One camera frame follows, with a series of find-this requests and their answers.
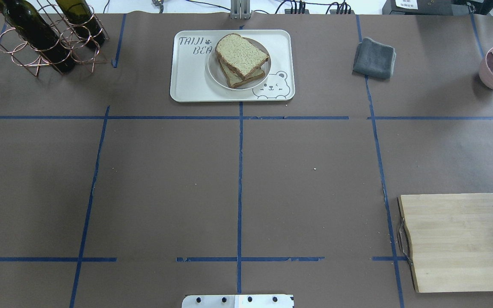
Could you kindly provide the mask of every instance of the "bread slice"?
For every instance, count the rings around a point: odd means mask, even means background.
[[[218,59],[223,61],[242,80],[254,74],[270,57],[247,39],[236,33],[222,37],[216,45]]]
[[[230,70],[227,65],[225,65],[225,63],[223,63],[221,60],[219,60],[218,62],[220,63],[220,68],[224,76],[226,77],[227,86],[229,86],[229,88],[231,89],[238,88],[243,84],[247,84],[248,82],[258,80],[266,76],[266,72],[264,72],[264,70],[262,70],[261,68],[257,68],[251,77],[247,78],[246,80],[242,80],[239,76],[237,76],[237,74]]]

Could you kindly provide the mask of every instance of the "gray tabletop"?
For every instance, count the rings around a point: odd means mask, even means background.
[[[90,74],[33,78],[0,52],[0,307],[180,307],[293,294],[296,307],[493,307],[417,294],[397,197],[493,193],[493,17],[101,15]],[[290,101],[177,103],[181,30],[284,29]],[[3,17],[0,16],[0,32]],[[352,72],[361,37],[397,50]]]

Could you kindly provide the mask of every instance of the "gray cloth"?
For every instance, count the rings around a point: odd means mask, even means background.
[[[395,48],[365,37],[356,47],[353,70],[371,77],[389,79],[393,76],[396,56]]]

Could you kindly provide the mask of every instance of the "bear illustration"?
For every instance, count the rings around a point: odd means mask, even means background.
[[[266,81],[252,89],[252,92],[258,98],[276,99],[280,96],[286,98],[290,93],[290,87],[286,83],[287,77],[288,75],[283,71],[269,74]]]

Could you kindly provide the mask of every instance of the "cutting board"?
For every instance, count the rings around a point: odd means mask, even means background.
[[[417,292],[493,291],[493,193],[401,195]]]

